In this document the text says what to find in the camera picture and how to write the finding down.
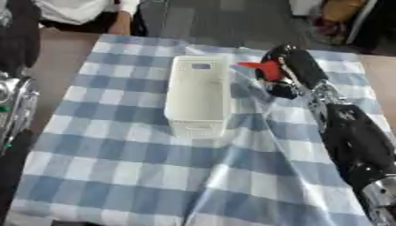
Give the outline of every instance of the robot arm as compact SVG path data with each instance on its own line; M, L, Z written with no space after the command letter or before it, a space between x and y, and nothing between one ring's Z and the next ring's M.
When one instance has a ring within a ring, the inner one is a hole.
M357 106L342 97L315 59L291 45L269 52L256 68L267 91L278 97L302 96L319 126L339 174L354 190L375 225L396 225L394 146Z
M0 0L0 156L35 112L38 92L24 69L39 56L39 19L33 0Z

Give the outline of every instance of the person's hand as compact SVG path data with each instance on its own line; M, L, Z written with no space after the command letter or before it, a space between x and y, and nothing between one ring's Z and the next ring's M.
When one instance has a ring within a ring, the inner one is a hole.
M110 27L109 34L131 35L131 15L129 12L120 11L116 22Z

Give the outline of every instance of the white shirt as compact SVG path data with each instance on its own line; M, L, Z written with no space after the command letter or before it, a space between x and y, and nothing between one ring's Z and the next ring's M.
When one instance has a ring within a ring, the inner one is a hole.
M140 0L120 0L119 9L133 16ZM114 0L36 0L45 19L81 25L95 19Z

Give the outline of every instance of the black glove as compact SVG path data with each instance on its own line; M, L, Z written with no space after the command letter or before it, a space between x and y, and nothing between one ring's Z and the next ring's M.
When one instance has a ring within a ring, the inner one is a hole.
M32 67L40 50L40 10L31 0L8 0L11 24L0 26L0 71L18 77Z

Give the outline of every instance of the red tip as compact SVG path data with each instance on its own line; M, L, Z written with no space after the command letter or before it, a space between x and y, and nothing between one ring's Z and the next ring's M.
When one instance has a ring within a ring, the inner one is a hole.
M261 70L264 74L264 79L268 81L282 79L279 64L275 61L267 61L265 63L239 62L238 65Z

